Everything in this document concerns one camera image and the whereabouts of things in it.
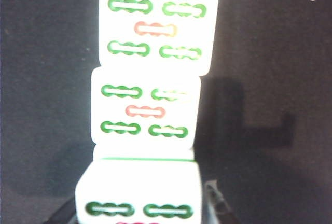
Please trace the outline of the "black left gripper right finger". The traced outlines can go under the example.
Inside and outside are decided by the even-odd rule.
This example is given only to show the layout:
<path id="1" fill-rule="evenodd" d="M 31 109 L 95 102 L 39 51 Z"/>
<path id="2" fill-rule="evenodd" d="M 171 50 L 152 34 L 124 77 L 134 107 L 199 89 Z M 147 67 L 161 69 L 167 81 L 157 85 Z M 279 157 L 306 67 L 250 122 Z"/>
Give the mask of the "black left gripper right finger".
<path id="1" fill-rule="evenodd" d="M 238 218 L 218 189 L 217 180 L 208 180 L 203 187 L 203 223 L 239 224 Z"/>

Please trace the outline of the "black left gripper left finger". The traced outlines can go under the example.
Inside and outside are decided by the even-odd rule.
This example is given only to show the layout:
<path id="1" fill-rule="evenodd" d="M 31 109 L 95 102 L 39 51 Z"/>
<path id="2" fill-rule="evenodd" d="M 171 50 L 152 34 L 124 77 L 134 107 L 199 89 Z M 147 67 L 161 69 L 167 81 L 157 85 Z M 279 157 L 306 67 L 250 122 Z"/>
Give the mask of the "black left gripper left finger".
<path id="1" fill-rule="evenodd" d="M 75 199 L 71 198 L 65 202 L 48 219 L 48 224 L 76 224 Z"/>

